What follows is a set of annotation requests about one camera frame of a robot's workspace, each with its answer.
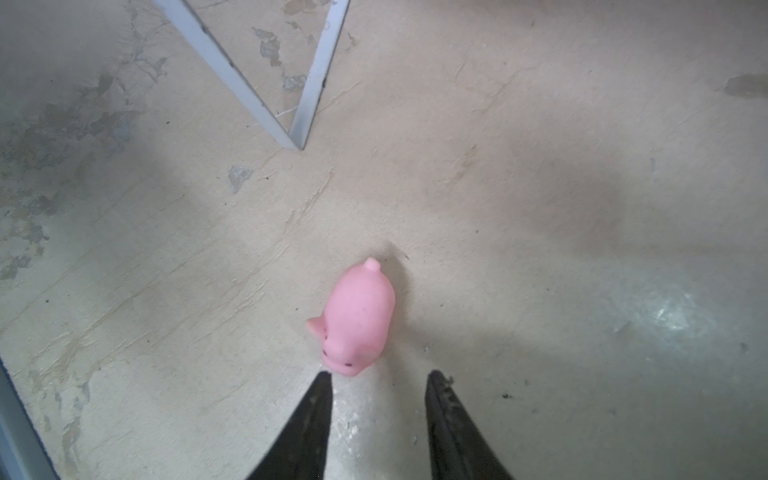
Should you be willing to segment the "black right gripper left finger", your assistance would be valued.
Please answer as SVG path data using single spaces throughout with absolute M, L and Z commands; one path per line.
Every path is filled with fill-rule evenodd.
M 317 374 L 248 480 L 322 480 L 332 420 L 332 375 Z

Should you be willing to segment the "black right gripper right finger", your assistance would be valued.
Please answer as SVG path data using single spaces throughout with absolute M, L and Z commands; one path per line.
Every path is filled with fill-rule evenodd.
M 514 479 L 439 370 L 427 377 L 425 407 L 432 479 Z

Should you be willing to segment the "pink pig toy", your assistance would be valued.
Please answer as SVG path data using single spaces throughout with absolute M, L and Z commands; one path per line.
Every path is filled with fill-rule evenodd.
M 394 288 L 373 257 L 348 268 L 307 327 L 330 370 L 354 377 L 382 354 L 396 304 Z

